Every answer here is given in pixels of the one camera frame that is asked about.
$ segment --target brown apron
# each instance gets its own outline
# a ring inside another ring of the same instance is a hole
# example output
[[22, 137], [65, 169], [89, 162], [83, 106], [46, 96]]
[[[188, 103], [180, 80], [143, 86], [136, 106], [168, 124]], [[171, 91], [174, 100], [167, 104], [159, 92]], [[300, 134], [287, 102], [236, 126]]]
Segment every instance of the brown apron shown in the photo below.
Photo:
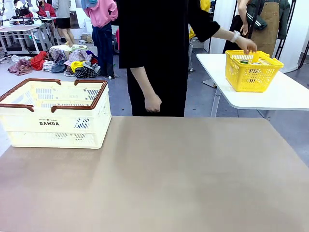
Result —
[[256, 43], [258, 51], [272, 57], [279, 30], [279, 3], [265, 2], [260, 16], [267, 23], [267, 27], [263, 30], [254, 29], [251, 39]]

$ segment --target yellow plastic basket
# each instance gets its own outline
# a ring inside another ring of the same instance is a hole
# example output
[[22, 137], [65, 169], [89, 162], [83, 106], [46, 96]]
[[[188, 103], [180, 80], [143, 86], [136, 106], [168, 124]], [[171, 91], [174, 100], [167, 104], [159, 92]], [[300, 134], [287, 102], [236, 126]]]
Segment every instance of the yellow plastic basket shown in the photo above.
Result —
[[283, 63], [261, 51], [249, 55], [243, 51], [226, 51], [225, 54], [225, 76], [237, 92], [264, 92], [283, 67]]

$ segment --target person in gray shirt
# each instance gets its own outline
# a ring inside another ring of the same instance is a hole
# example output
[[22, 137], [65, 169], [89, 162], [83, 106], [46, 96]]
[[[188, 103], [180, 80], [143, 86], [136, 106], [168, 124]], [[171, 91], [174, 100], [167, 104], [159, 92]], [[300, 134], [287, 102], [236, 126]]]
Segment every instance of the person in gray shirt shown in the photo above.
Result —
[[58, 29], [66, 38], [68, 44], [74, 44], [74, 36], [70, 30], [70, 7], [71, 0], [53, 0], [53, 8], [56, 12]]

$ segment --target watch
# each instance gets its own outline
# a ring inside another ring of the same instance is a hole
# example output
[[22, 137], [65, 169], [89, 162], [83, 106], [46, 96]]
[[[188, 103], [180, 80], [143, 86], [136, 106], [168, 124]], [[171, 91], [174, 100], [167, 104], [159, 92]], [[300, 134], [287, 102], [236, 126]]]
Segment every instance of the watch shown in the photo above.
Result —
[[231, 40], [232, 43], [235, 43], [236, 39], [240, 36], [240, 32], [239, 31], [234, 31], [234, 36]]

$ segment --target hand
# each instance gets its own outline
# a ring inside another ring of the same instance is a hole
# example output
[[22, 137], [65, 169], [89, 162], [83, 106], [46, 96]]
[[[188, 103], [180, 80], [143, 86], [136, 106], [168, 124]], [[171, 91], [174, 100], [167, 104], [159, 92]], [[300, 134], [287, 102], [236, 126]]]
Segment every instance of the hand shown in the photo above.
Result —
[[250, 52], [256, 52], [257, 50], [256, 44], [252, 40], [243, 38], [241, 36], [236, 39], [236, 43], [246, 55], [248, 55]]
[[150, 97], [145, 97], [145, 108], [147, 112], [158, 113], [160, 112], [161, 99], [158, 95], [153, 94]]
[[242, 32], [242, 35], [245, 36], [248, 33], [248, 30], [249, 30], [248, 24], [244, 24], [242, 25], [240, 32]]

